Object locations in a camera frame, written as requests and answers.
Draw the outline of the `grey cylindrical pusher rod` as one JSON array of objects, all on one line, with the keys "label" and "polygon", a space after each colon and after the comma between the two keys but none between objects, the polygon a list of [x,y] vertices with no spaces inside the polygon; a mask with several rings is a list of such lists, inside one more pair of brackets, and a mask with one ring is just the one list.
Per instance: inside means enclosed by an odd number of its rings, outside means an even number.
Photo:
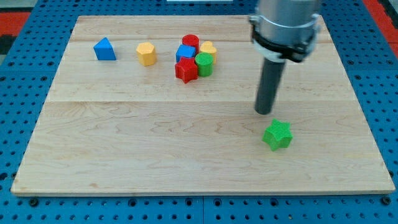
[{"label": "grey cylindrical pusher rod", "polygon": [[273,62],[266,58],[264,59],[254,104],[254,109],[257,113],[269,114],[272,111],[284,67],[284,60]]}]

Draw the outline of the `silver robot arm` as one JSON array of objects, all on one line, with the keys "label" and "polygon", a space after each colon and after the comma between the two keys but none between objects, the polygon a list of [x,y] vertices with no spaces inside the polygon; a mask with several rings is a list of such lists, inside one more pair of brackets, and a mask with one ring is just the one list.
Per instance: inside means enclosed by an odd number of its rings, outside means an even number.
[{"label": "silver robot arm", "polygon": [[254,109],[269,114],[285,63],[300,63],[315,48],[319,0],[259,0],[248,17],[251,41],[264,57]]}]

